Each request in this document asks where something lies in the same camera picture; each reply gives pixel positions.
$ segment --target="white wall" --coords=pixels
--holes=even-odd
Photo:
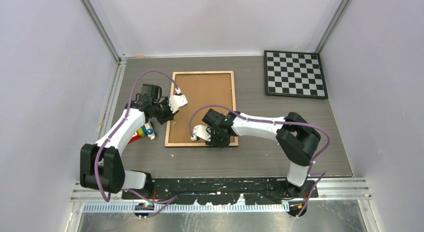
[[[384,231],[423,231],[424,0],[352,0],[321,53],[357,176]]]
[[[116,63],[79,0],[0,4],[0,230],[57,232]]]
[[[313,52],[341,0],[99,0],[126,56]]]

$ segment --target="wooden frame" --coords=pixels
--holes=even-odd
[[[189,71],[189,72],[174,72],[172,73],[172,79],[175,80],[177,75],[207,75],[207,74],[230,74],[231,77],[231,95],[232,95],[232,109],[236,110],[236,86],[234,82],[234,72],[233,71]],[[171,84],[170,95],[174,94],[175,85]],[[170,128],[172,121],[166,122],[166,134],[165,134],[165,147],[207,147],[204,143],[171,143],[170,139]],[[239,146],[239,138],[234,137],[234,142],[229,144],[230,147]]]

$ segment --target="robotic arm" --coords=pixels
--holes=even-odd
[[[101,185],[105,192],[118,193],[125,189],[142,189],[148,175],[144,172],[124,170],[121,155],[134,133],[150,118],[156,118],[162,125],[172,120],[179,109],[188,101],[182,94],[162,97],[162,88],[143,84],[131,104],[125,106],[118,122],[94,144],[86,143],[81,148],[80,184],[82,187],[98,189],[94,173],[94,163],[100,145],[108,141],[101,152],[103,165],[98,167]]]
[[[209,109],[202,121],[208,126],[197,125],[193,129],[193,141],[199,138],[211,147],[228,147],[231,136],[255,136],[279,143],[290,160],[285,190],[293,197],[302,191],[311,158],[321,140],[320,134],[313,128],[297,125],[281,125],[249,121],[249,119],[272,122],[301,122],[307,123],[299,114],[290,112],[286,117],[266,118],[236,112],[246,119],[237,117],[229,112],[226,116]]]

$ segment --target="cork board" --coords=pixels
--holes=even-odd
[[[189,120],[193,113],[202,106],[218,104],[236,110],[236,91],[233,71],[193,71],[174,72],[172,78],[178,84],[181,92],[188,100],[188,104],[181,108],[174,119],[166,123],[165,147],[207,147],[205,141],[192,141],[189,131]],[[174,93],[174,84],[171,85],[171,96]],[[223,108],[212,107],[201,110],[191,123],[204,125],[203,116],[209,109],[226,115]],[[239,146],[237,137],[231,137],[229,146]]]

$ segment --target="wood grain surface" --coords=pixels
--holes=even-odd
[[[188,104],[181,108],[174,119],[166,123],[165,147],[207,147],[203,139],[191,140],[189,121],[194,112],[207,105],[222,105],[236,110],[236,93],[234,88],[233,71],[187,71],[174,72],[172,78],[188,100]],[[170,96],[174,94],[174,84],[171,84]],[[226,115],[227,110],[213,108]],[[205,108],[193,118],[191,130],[196,125],[207,126],[202,122],[208,111]],[[231,137],[230,146],[238,146],[238,138]]]
[[[327,171],[327,176],[351,176],[352,171],[327,99],[269,96],[264,93],[262,56],[181,57],[129,59],[119,92],[114,122],[118,120],[134,80],[147,70],[160,70],[172,76],[175,71],[234,71],[237,110],[262,117],[299,113],[306,121],[326,129],[332,136],[329,148],[317,158],[312,172]],[[150,73],[142,83],[161,86],[170,93],[171,82],[161,74]],[[168,177],[261,177],[287,176],[290,161],[274,141],[243,136],[238,147],[165,148],[166,124],[154,123],[157,138],[141,138],[129,144],[122,154],[126,170],[145,171],[154,178]],[[318,148],[327,142],[322,136]]]

